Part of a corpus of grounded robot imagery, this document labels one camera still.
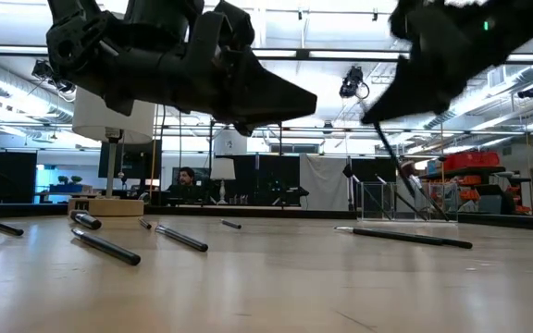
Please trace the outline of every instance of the white curtain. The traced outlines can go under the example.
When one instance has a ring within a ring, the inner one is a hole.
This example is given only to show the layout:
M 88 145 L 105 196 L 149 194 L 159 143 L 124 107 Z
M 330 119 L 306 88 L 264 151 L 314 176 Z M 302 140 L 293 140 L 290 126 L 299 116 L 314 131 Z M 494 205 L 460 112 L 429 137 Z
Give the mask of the white curtain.
M 300 186 L 310 192 L 302 208 L 322 211 L 348 211 L 347 178 L 344 158 L 300 155 Z

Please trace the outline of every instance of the wooden floor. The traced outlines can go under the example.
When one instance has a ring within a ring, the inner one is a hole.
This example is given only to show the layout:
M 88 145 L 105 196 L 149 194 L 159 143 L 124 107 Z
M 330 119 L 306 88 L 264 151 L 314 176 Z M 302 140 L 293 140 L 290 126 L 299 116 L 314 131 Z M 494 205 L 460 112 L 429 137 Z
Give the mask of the wooden floor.
M 129 266 L 65 218 L 0 220 L 26 231 L 0 233 L 0 333 L 533 333 L 530 230 L 375 225 L 474 242 L 462 250 L 333 231 L 350 221 L 148 217 L 209 251 L 105 220 L 93 233 L 142 257 Z

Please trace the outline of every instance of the lamp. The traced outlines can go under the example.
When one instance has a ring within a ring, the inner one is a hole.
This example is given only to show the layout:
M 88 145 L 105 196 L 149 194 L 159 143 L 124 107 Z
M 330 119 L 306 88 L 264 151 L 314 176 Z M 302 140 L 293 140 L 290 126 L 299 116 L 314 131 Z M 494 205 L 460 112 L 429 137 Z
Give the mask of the lamp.
M 221 180 L 221 188 L 219 189 L 219 201 L 217 202 L 217 204 L 227 204 L 225 200 L 225 180 L 236 179 L 236 172 L 233 167 L 233 160 L 230 158 L 216 158 L 213 161 L 213 168 L 211 169 L 211 179 Z
M 102 98 L 82 88 L 77 89 L 72 129 L 83 137 L 108 142 L 108 172 L 104 200 L 89 200 L 92 216 L 138 216 L 143 214 L 143 201 L 115 200 L 112 190 L 115 175 L 117 143 L 148 143 L 153 139 L 155 105 L 135 101 L 130 116 L 106 107 Z M 69 209 L 76 203 L 69 201 Z

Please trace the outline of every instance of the ceiling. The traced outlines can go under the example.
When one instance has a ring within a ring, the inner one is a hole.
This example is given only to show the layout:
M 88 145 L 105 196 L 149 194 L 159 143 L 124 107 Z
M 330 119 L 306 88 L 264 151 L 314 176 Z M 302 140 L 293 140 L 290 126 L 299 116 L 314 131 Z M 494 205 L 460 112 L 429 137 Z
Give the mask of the ceiling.
M 230 1 L 247 10 L 256 31 L 254 47 L 261 48 L 320 48 L 320 49 L 359 49 L 359 50 L 407 50 L 408 45 L 396 41 L 388 28 L 388 14 L 394 9 L 394 0 L 246 0 Z M 104 8 L 123 13 L 127 0 L 103 0 L 98 3 Z M 205 10 L 210 10 L 217 0 L 205 1 Z M 378 12 L 374 21 L 373 12 Z M 50 10 L 44 0 L 0 0 L 0 45 L 45 45 L 45 34 L 52 24 Z M 533 41 L 524 45 L 518 52 L 533 53 Z M 31 56 L 0 55 L 0 68 L 34 83 L 51 93 L 53 86 L 40 83 L 31 71 L 38 58 Z M 336 120 L 337 126 L 358 127 L 362 113 L 355 100 L 342 100 L 339 88 L 342 78 L 351 65 L 360 66 L 364 71 L 365 82 L 370 89 L 366 104 L 373 103 L 393 80 L 395 65 L 390 63 L 347 63 L 320 61 L 275 61 L 264 60 L 263 66 L 273 73 L 289 80 L 318 97 L 316 113 L 309 118 L 291 122 L 293 126 L 322 126 L 324 120 Z M 488 73 L 483 72 L 468 82 L 465 98 L 454 103 L 452 108 L 458 114 L 444 122 L 446 129 L 461 130 L 480 126 L 496 117 L 521 108 L 519 103 L 511 104 L 511 93 L 503 93 L 492 98 L 491 104 L 481 107 L 488 101 Z M 464 105 L 473 101 L 475 107 Z M 208 117 L 195 114 L 195 123 L 208 124 Z M 384 124 L 391 129 L 423 129 L 435 119 L 433 115 L 419 115 L 397 119 Z M 515 119 L 505 119 L 498 127 L 485 127 L 483 130 L 514 129 Z M 415 136 L 403 133 L 394 135 L 396 143 L 418 142 L 423 145 L 436 141 L 428 135 Z

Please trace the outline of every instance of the white lamp shade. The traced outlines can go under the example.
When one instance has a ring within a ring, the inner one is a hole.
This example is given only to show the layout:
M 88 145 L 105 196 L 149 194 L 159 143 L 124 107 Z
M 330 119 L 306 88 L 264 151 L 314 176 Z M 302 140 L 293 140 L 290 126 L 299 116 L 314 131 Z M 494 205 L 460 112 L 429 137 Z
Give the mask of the white lamp shade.
M 154 135 L 154 111 L 155 104 L 135 101 L 127 117 L 107 108 L 101 97 L 78 87 L 72 128 L 81 136 L 101 142 L 108 142 L 106 128 L 111 128 L 124 131 L 125 143 L 148 143 Z
M 235 180 L 236 171 L 230 158 L 216 158 L 211 168 L 211 179 Z

